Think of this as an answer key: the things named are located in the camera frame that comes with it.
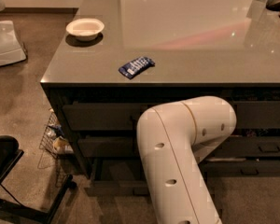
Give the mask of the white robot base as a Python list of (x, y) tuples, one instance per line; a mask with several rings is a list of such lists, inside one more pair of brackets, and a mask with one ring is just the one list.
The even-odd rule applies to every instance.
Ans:
[[(6, 8), (0, 0), (0, 11)], [(27, 52), (15, 30), (13, 21), (0, 21), (0, 66), (25, 61)]]

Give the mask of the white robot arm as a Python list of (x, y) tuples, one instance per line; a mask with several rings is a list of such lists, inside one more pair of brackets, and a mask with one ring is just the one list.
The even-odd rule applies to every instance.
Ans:
[(234, 131), (225, 100), (204, 96), (156, 105), (137, 123), (137, 145), (158, 224), (222, 224), (199, 163)]

